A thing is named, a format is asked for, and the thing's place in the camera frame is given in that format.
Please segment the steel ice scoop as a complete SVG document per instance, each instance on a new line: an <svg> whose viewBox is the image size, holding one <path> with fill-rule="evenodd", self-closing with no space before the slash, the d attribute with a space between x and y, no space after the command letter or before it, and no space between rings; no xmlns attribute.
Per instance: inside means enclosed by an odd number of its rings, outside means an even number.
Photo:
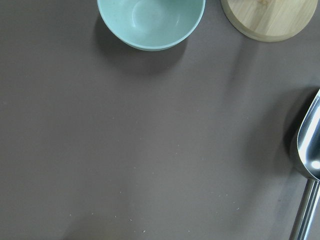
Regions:
<svg viewBox="0 0 320 240"><path fill-rule="evenodd" d="M291 145L294 168L307 179L290 234L291 240L306 240L320 201L320 93L308 108Z"/></svg>

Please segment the mint green bowl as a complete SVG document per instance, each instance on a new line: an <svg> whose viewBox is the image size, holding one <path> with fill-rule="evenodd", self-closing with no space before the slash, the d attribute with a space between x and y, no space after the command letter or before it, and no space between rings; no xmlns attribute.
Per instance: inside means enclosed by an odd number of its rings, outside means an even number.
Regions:
<svg viewBox="0 0 320 240"><path fill-rule="evenodd" d="M196 29L204 0L99 0L106 27L123 43L143 51L172 48Z"/></svg>

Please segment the wooden glass stand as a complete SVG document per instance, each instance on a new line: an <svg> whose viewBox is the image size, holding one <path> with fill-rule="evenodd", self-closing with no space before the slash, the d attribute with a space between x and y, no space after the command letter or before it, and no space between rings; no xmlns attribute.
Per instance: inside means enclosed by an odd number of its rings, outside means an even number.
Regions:
<svg viewBox="0 0 320 240"><path fill-rule="evenodd" d="M261 42L287 40L311 21L318 0L222 0L229 22L243 35Z"/></svg>

